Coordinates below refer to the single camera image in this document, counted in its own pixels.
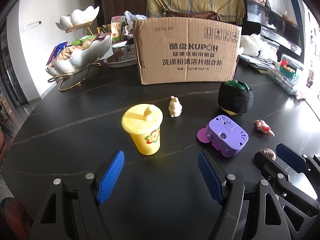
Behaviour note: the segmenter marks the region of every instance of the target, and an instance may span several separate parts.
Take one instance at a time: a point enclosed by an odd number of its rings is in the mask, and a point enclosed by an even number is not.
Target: drawer
[[[6,108],[6,111],[7,111],[8,115],[12,115],[12,114],[13,114],[13,111],[12,111],[12,109],[11,109],[10,106],[8,106],[8,107]]]
[[[5,97],[1,97],[0,101],[1,101],[2,105],[4,106],[4,109],[7,109],[7,107],[9,106],[7,99]]]
[[[12,122],[14,122],[15,125],[19,125],[19,120],[17,119],[17,117],[14,113],[10,114],[10,118],[11,118]]]

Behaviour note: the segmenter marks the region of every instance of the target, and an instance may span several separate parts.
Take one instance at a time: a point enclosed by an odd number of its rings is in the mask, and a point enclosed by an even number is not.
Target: purple toy
[[[203,143],[211,142],[225,157],[235,156],[249,139],[246,131],[225,115],[212,119],[197,136]]]

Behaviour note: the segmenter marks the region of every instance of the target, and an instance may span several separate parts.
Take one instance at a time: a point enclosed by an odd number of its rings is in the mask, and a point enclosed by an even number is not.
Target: pink toy figure
[[[255,122],[256,122],[257,130],[260,130],[263,133],[267,133],[267,134],[271,135],[272,137],[275,136],[273,131],[271,131],[270,126],[267,125],[265,121],[256,120]]]

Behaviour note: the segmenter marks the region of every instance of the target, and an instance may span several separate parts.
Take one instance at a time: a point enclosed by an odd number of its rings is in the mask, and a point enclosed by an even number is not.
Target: green top
[[[71,46],[74,46],[74,45],[80,45],[82,42],[84,42],[85,40],[87,40],[87,39],[94,39],[96,36],[94,36],[94,35],[90,35],[90,36],[87,36],[87,37],[85,37],[85,38],[81,38],[81,39],[79,39],[79,40],[76,40],[76,41],[73,41],[72,43],[71,43]]]
[[[229,81],[225,82],[225,85],[230,86],[230,87],[234,87],[234,88],[238,88],[241,90],[249,90],[249,87],[246,83],[238,81],[236,79],[229,80]]]

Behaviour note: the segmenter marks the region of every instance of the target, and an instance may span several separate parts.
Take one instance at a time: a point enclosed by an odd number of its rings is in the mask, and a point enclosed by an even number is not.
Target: black table
[[[4,180],[35,217],[55,178],[79,179],[119,148],[125,154],[124,168],[101,207],[114,239],[207,239],[220,206],[210,197],[198,169],[201,149],[207,149],[228,173],[251,182],[262,178],[253,164],[260,149],[284,143],[310,156],[320,149],[319,120],[306,102],[290,97],[249,66],[238,65],[235,79],[249,85],[254,102],[248,114],[231,117],[249,135],[244,149],[233,158],[223,157],[196,137],[209,120],[223,114],[217,102],[220,83],[142,86],[136,66],[111,69],[103,65],[92,69],[80,86],[64,93],[55,87],[41,101],[4,158]],[[169,115],[171,95],[183,106],[178,118]],[[140,103],[155,104],[164,114],[161,147],[151,156],[140,154],[121,127],[124,112]],[[276,136],[257,131],[256,119],[265,120]],[[276,161],[288,170],[281,160]],[[301,176],[289,171],[291,179],[301,184]],[[244,223],[240,219],[239,228]]]

